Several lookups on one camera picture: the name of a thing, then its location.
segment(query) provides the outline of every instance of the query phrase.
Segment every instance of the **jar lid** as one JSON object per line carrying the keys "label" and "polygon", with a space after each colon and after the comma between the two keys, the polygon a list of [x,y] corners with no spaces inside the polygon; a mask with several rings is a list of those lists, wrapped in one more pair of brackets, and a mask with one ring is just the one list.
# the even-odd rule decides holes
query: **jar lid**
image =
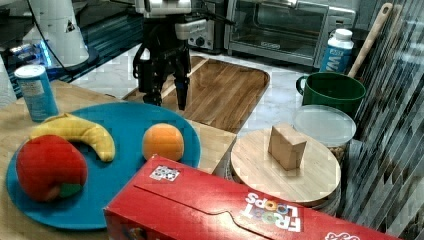
{"label": "jar lid", "polygon": [[336,38],[340,40],[350,40],[352,38],[352,32],[343,28],[336,29]]}
{"label": "jar lid", "polygon": [[294,115],[294,128],[327,147],[338,147],[349,142],[356,132],[356,124],[346,113],[323,105],[306,105]]}
{"label": "jar lid", "polygon": [[25,65],[16,69],[15,76],[21,79],[34,78],[44,74],[45,71],[41,65]]}

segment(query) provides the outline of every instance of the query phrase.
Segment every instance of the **white tile floor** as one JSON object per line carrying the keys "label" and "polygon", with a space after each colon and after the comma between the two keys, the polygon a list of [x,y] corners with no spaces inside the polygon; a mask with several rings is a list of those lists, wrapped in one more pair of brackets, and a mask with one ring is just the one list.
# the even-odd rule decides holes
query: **white tile floor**
{"label": "white tile floor", "polygon": [[[72,84],[122,99],[133,89],[137,88],[137,79],[132,76],[132,61],[137,49],[138,46],[130,49],[117,58],[76,79]],[[301,106],[302,101],[302,96],[295,87],[296,80],[303,76],[305,72],[227,55],[215,56],[194,51],[191,51],[190,54],[261,69],[269,74],[270,84],[238,136],[243,136],[247,132],[258,129],[270,128],[281,122],[292,123],[293,113],[296,108]]]}

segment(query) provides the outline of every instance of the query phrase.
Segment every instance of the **orange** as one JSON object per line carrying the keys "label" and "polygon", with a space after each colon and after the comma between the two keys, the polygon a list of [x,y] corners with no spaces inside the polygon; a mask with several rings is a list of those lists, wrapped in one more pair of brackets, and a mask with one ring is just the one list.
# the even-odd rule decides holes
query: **orange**
{"label": "orange", "polygon": [[154,154],[179,161],[184,154],[184,139],[174,126],[159,123],[147,129],[143,136],[143,156],[150,159]]}

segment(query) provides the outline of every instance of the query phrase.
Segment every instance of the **banana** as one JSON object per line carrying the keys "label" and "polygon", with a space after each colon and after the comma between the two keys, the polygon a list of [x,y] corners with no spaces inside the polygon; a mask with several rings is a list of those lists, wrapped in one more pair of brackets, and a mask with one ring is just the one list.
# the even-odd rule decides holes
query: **banana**
{"label": "banana", "polygon": [[69,142],[83,142],[92,147],[103,162],[110,162],[115,157],[113,138],[103,126],[69,113],[46,119],[35,127],[29,138],[44,135],[57,135]]}

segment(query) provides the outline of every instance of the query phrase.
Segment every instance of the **small wooden cube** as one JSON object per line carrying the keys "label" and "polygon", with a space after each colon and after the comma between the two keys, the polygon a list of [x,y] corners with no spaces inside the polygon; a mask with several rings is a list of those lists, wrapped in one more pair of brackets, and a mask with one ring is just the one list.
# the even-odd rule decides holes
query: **small wooden cube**
{"label": "small wooden cube", "polygon": [[306,147],[306,138],[289,124],[272,126],[268,152],[285,170],[299,168]]}

